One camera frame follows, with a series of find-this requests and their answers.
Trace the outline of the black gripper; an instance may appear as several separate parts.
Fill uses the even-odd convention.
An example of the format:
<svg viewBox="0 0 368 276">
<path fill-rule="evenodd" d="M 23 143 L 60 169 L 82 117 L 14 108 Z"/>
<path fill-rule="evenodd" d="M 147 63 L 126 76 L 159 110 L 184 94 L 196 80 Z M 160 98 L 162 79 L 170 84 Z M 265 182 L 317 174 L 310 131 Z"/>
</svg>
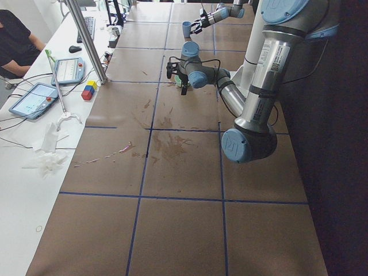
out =
<svg viewBox="0 0 368 276">
<path fill-rule="evenodd" d="M 207 28 L 210 25 L 211 25 L 211 23 L 209 21 L 208 16 L 203 16 L 199 19 L 196 19 L 191 23 L 191 27 L 195 27 L 195 28 L 190 31 L 190 35 L 199 34 L 199 33 L 202 32 L 203 28 Z"/>
<path fill-rule="evenodd" d="M 177 75 L 178 78 L 180 79 L 180 84 L 181 84 L 181 95 L 186 95 L 187 94 L 187 84 L 188 84 L 188 76 L 182 72 L 180 69 L 177 69 Z"/>
</svg>

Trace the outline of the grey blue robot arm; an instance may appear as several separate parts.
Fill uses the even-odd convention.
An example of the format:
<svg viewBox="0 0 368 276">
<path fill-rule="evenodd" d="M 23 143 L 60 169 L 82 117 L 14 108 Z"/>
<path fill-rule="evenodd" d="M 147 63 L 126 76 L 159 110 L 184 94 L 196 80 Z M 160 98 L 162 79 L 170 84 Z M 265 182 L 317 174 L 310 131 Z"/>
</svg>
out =
<svg viewBox="0 0 368 276">
<path fill-rule="evenodd" d="M 245 163 L 270 156 L 277 137 L 269 117 L 295 47 L 307 40 L 334 36 L 339 26 L 339 1 L 259 1 L 243 65 L 228 70 L 206 66 L 197 43 L 184 43 L 181 56 L 171 57 L 167 76 L 179 76 L 181 93 L 189 86 L 215 85 L 233 128 L 221 140 L 226 157 Z"/>
<path fill-rule="evenodd" d="M 245 14 L 243 8 L 245 1 L 234 0 L 232 6 L 218 3 L 214 12 L 207 13 L 204 6 L 200 9 L 200 17 L 191 23 L 190 35 L 199 34 L 204 28 L 214 25 L 228 17 L 242 18 Z"/>
</svg>

